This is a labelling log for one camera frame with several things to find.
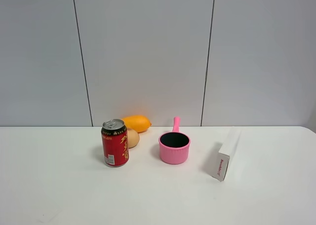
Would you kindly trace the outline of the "red drink can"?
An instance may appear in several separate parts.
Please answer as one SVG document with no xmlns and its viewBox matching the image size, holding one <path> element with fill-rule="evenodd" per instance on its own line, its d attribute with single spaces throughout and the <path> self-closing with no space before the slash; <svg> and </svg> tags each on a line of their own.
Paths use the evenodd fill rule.
<svg viewBox="0 0 316 225">
<path fill-rule="evenodd" d="M 129 160 L 127 127 L 121 119 L 104 122 L 101 137 L 105 163 L 112 167 L 124 165 Z"/>
</svg>

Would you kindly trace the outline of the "brown egg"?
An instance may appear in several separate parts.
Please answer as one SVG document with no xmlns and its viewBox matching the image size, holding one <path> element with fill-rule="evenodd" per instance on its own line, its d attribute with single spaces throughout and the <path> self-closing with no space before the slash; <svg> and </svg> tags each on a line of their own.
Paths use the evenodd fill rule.
<svg viewBox="0 0 316 225">
<path fill-rule="evenodd" d="M 131 149 L 131 148 L 137 146 L 137 144 L 140 141 L 140 136 L 139 136 L 137 131 L 135 131 L 134 129 L 128 128 L 127 129 L 127 139 L 128 139 L 128 142 L 127 142 L 128 148 Z"/>
</svg>

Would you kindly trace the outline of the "yellow mango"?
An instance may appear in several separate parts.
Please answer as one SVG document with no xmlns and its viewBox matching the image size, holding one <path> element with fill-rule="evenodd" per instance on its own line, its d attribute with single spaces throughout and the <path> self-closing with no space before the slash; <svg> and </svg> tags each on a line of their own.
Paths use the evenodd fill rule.
<svg viewBox="0 0 316 225">
<path fill-rule="evenodd" d="M 150 120 L 143 115 L 132 115 L 122 118 L 127 128 L 135 130 L 137 133 L 147 131 L 151 127 Z"/>
</svg>

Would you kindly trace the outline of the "white cardboard box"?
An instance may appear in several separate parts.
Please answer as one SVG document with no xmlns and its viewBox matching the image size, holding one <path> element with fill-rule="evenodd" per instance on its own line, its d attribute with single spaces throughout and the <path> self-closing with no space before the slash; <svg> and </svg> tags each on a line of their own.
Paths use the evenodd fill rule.
<svg viewBox="0 0 316 225">
<path fill-rule="evenodd" d="M 211 176 L 220 182 L 225 180 L 230 163 L 236 153 L 241 129 L 231 127 L 230 131 L 216 153 Z"/>
</svg>

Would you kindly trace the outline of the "pink toy saucepan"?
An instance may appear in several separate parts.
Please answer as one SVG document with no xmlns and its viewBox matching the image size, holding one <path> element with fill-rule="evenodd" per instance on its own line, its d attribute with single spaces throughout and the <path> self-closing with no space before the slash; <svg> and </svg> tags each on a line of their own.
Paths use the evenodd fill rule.
<svg viewBox="0 0 316 225">
<path fill-rule="evenodd" d="M 180 117 L 174 117 L 171 132 L 162 134 L 159 139 L 159 156 L 167 164 L 177 165 L 184 163 L 189 156 L 191 140 L 180 132 Z"/>
</svg>

